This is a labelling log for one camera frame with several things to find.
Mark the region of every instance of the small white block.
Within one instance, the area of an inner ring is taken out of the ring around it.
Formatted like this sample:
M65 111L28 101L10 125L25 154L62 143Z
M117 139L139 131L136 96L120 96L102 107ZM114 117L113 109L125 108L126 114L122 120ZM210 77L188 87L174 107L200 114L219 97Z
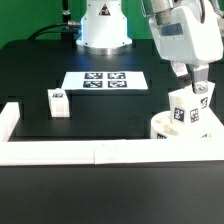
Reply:
M0 142L7 142L19 120L19 104L7 103L0 114Z
M64 90L48 90L48 101L52 117L70 117L68 97Z

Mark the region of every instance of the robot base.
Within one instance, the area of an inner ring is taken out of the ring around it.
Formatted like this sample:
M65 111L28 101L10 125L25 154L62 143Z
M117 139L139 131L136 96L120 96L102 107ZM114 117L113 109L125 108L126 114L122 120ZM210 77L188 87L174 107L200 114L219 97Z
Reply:
M209 92L194 94L192 88L169 93L170 111L151 120L151 139L224 138L224 126L208 107L215 85Z
M122 52L127 52L132 49L132 43L126 44L117 48L94 48L86 45L80 45L77 43L77 50L83 51L90 54L97 55L113 55L120 54Z

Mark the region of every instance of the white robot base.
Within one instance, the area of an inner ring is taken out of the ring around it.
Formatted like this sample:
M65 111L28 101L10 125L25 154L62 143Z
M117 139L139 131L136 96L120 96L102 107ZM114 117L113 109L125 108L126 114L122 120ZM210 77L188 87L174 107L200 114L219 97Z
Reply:
M87 0L87 11L81 20L82 34L77 49L98 55L127 51L132 40L127 36L127 18L121 11L121 0Z
M209 108L215 87L195 94L192 88L169 93L170 111L155 115L151 120L151 139L223 138L224 126Z

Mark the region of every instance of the black tabletop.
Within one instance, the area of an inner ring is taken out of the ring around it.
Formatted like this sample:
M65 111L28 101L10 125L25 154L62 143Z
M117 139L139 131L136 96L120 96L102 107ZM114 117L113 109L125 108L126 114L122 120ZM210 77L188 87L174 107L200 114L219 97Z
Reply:
M142 71L147 91L67 91L71 117L52 119L48 89L60 88L67 71ZM223 64L210 66L216 83L211 108L224 120ZM0 51L0 105L17 101L21 119L10 138L20 140L142 139L153 115L170 110L168 92L178 89L169 62L152 40L133 41L129 52L99 56L60 41L14 41Z

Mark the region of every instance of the white paper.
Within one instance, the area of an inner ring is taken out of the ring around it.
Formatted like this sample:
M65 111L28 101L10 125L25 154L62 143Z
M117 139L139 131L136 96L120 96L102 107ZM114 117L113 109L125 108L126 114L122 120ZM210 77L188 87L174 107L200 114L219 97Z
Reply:
M146 90L143 72L66 72L64 90Z

